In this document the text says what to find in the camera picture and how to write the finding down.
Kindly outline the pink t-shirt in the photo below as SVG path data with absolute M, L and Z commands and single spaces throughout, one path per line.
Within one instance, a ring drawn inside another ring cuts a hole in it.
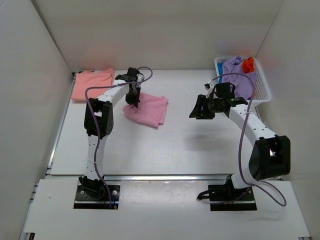
M 126 105 L 123 107 L 124 115 L 139 124 L 158 128 L 165 122 L 169 100 L 164 96 L 154 96 L 141 93 L 138 107 Z

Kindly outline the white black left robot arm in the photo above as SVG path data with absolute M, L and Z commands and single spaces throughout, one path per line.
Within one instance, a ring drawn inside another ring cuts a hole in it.
M 122 97 L 130 107 L 138 107 L 141 86 L 147 80 L 140 70 L 130 67 L 127 73 L 115 77 L 113 85 L 91 86 L 84 92 L 88 156 L 85 174 L 80 182 L 82 185 L 91 182 L 86 191 L 93 199 L 101 198 L 105 192 L 104 185 L 99 182 L 104 181 L 104 151 L 114 127 L 113 108 Z

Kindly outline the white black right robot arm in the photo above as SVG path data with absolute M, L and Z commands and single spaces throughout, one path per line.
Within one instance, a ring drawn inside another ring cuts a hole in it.
M 240 138 L 247 138 L 252 145 L 249 160 L 238 160 L 238 173 L 230 176 L 231 183 L 224 187 L 224 195 L 236 200 L 242 189 L 291 172 L 291 141 L 285 135 L 270 130 L 251 112 L 250 101 L 235 96 L 231 83 L 205 84 L 207 94 L 197 97 L 191 119 L 212 120 L 217 113 L 224 113 L 240 129 Z

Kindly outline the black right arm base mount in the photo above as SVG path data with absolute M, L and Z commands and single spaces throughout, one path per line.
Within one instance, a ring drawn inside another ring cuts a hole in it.
M 222 183 L 212 183 L 208 189 L 198 194 L 198 201 L 209 200 L 211 212 L 257 211 L 252 187 L 235 188 L 231 176 Z

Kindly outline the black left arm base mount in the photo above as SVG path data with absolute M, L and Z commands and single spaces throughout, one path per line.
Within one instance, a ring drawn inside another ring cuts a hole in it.
M 117 210 L 121 185 L 109 184 L 108 188 L 101 180 L 91 180 L 86 176 L 78 178 L 77 189 L 75 192 L 74 209 L 93 209 L 93 210 Z

